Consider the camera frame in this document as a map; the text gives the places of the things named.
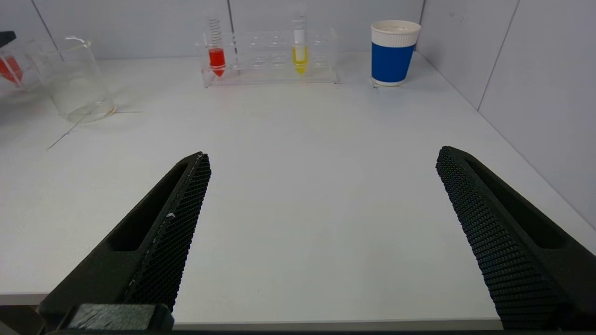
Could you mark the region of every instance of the black object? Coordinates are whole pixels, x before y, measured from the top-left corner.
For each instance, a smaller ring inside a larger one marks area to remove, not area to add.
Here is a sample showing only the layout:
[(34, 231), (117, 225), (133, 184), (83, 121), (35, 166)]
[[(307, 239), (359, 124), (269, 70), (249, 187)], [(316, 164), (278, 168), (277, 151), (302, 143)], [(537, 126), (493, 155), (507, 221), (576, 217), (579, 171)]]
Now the black object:
[(70, 310), (60, 330), (171, 330), (174, 318), (166, 305), (85, 303)]
[(82, 303), (172, 310), (210, 176), (207, 154), (178, 162), (42, 301), (47, 329)]
[(596, 329), (596, 257), (472, 155), (436, 169), (508, 329)]
[(0, 48), (9, 44), (17, 38), (14, 32), (0, 32)]

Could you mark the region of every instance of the white wall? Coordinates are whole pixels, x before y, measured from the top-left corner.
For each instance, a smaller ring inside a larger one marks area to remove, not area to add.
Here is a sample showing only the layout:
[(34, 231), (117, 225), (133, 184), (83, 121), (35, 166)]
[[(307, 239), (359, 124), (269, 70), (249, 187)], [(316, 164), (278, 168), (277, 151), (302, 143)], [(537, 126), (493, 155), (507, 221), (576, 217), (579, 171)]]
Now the white wall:
[(94, 41), (97, 58), (196, 55), (212, 6), (229, 31), (226, 0), (35, 0), (53, 37)]
[(596, 1), (521, 0), (480, 113), (596, 228)]
[(0, 31), (13, 30), (21, 41), (47, 39), (48, 32), (30, 0), (0, 0)]
[(478, 109), (518, 0), (426, 0), (417, 51)]
[[(310, 29), (335, 28), (340, 51), (368, 51), (371, 23), (379, 20), (420, 22), (423, 0), (305, 0)], [(231, 0), (234, 30), (291, 30), (290, 1)]]

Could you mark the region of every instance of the red liquid tube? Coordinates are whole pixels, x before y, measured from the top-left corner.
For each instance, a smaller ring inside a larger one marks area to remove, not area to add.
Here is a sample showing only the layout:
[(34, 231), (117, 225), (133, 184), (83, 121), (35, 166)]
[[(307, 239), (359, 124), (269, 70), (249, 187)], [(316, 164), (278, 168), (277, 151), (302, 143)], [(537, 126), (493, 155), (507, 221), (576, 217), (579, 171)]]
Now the red liquid tube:
[(225, 68), (224, 49), (212, 48), (209, 49), (209, 65), (216, 76), (221, 77)]
[(209, 65), (216, 76), (221, 77), (225, 69), (225, 54), (222, 48), (222, 32), (219, 19), (209, 19)]

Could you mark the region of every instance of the glass beaker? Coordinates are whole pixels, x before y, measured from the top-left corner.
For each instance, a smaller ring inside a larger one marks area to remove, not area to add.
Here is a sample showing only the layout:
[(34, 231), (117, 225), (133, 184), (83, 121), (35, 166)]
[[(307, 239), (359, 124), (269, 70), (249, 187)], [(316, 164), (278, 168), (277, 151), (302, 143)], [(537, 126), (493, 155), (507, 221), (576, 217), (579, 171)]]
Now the glass beaker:
[(87, 123), (114, 113), (116, 106), (90, 41), (69, 36), (34, 42), (28, 52), (60, 116), (73, 123)]

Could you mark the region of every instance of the white cup rim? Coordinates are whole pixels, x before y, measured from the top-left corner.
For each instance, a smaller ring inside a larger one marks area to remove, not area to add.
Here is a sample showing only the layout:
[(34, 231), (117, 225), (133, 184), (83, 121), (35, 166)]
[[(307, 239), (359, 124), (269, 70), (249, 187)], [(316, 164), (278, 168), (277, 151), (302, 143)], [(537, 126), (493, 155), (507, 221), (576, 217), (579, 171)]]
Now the white cup rim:
[[(387, 30), (388, 27), (403, 27), (404, 30)], [(371, 24), (371, 29), (377, 33), (387, 35), (408, 35), (419, 31), (418, 23), (403, 20), (384, 20)]]

